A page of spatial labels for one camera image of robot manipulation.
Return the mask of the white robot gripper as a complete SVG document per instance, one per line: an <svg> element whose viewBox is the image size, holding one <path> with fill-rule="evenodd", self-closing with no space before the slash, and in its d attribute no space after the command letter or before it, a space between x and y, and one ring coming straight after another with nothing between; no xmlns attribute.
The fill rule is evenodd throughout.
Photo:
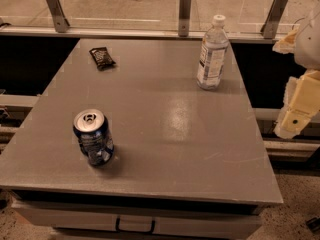
<svg viewBox="0 0 320 240"><path fill-rule="evenodd" d="M299 78L289 78L276 120L274 133L282 139L292 139L320 111L320 4L310 11L298 30L291 30L272 50L281 54L294 52L295 62L309 69Z"/></svg>

